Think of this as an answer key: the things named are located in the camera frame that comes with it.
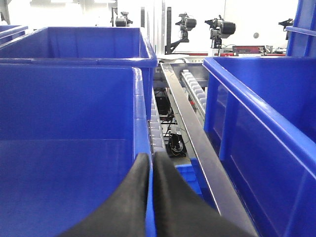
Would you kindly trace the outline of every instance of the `blue plastic bin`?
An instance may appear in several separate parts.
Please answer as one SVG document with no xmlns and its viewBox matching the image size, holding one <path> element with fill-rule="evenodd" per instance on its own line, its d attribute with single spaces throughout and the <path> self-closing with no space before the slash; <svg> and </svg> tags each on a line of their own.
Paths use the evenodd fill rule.
<svg viewBox="0 0 316 237">
<path fill-rule="evenodd" d="M 56 236 L 150 154 L 141 72 L 0 64 L 0 236 Z"/>
<path fill-rule="evenodd" d="M 197 177 L 194 173 L 193 167 L 191 164 L 179 164 L 175 166 L 178 172 L 181 174 L 182 178 L 190 185 L 191 189 L 199 195 L 201 198 L 202 192 L 198 185 Z"/>
<path fill-rule="evenodd" d="M 15 38 L 25 35 L 27 26 L 6 25 L 0 26 L 0 44 L 9 42 Z"/>
<path fill-rule="evenodd" d="M 316 59 L 206 58 L 204 129 L 260 234 L 316 235 Z"/>
<path fill-rule="evenodd" d="M 147 119 L 157 57 L 140 28 L 48 27 L 0 47 L 0 62 L 132 66 L 142 70 Z"/>
<path fill-rule="evenodd" d="M 299 0 L 288 41 L 288 56 L 316 56 L 316 0 Z"/>
</svg>

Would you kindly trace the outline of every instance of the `metal pole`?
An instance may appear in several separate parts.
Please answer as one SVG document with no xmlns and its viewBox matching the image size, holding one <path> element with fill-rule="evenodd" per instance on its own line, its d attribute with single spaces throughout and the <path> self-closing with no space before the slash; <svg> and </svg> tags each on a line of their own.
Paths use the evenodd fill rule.
<svg viewBox="0 0 316 237">
<path fill-rule="evenodd" d="M 167 46 L 165 47 L 165 54 L 171 54 L 171 7 L 167 8 Z"/>
</svg>

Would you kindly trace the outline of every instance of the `white wall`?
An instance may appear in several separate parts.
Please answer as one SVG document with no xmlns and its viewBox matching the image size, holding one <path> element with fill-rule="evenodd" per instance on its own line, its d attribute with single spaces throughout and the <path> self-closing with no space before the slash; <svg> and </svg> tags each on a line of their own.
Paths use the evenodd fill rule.
<svg viewBox="0 0 316 237">
<path fill-rule="evenodd" d="M 236 32 L 223 44 L 286 47 L 286 32 L 278 23 L 295 18 L 298 0 L 226 0 L 225 20 L 236 23 Z"/>
<path fill-rule="evenodd" d="M 12 0 L 9 5 L 11 24 L 39 29 L 45 26 L 111 26 L 113 3 L 74 0 L 74 3 L 51 3 L 50 0 Z"/>
<path fill-rule="evenodd" d="M 287 45 L 286 33 L 278 22 L 294 18 L 298 0 L 217 0 L 217 1 L 183 1 L 164 0 L 165 7 L 172 7 L 171 42 L 180 39 L 180 13 L 187 12 L 197 20 L 197 26 L 189 32 L 189 43 L 181 43 L 178 52 L 207 52 L 211 46 L 209 26 L 205 20 L 221 14 L 226 21 L 236 23 L 234 35 L 223 39 L 223 44 L 238 45 Z M 71 4 L 50 3 L 50 0 L 12 0 L 9 5 L 11 24 L 29 25 L 30 29 L 44 26 L 111 26 L 111 7 L 115 4 L 94 3 L 93 0 L 74 0 Z M 118 0 L 118 12 L 128 11 L 134 22 L 132 27 L 140 27 L 140 8 L 148 11 L 146 19 L 150 24 L 152 44 L 159 46 L 161 33 L 162 0 Z"/>
</svg>

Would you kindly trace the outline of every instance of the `stainless steel rail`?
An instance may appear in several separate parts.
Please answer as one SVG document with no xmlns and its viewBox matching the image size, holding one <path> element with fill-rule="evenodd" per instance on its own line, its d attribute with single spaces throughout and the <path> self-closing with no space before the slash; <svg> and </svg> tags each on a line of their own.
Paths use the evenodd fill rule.
<svg viewBox="0 0 316 237">
<path fill-rule="evenodd" d="M 205 181 L 219 213 L 240 228 L 258 236 L 253 223 L 239 199 L 227 173 L 220 163 L 202 125 L 191 107 L 177 75 L 168 63 L 161 64 L 163 76 L 167 82 L 167 93 L 176 116 L 183 128 L 182 136 L 190 141 L 190 157 L 196 157 L 203 171 Z"/>
</svg>

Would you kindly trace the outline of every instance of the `cable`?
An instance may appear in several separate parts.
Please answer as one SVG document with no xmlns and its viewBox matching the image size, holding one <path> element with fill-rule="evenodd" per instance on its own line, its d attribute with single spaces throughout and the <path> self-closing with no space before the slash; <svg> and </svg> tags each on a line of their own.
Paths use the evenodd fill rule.
<svg viewBox="0 0 316 237">
<path fill-rule="evenodd" d="M 224 45 L 224 46 L 225 46 L 224 48 L 227 48 L 227 47 L 230 46 L 230 45 L 236 46 L 235 44 L 228 44 L 228 45 Z"/>
</svg>

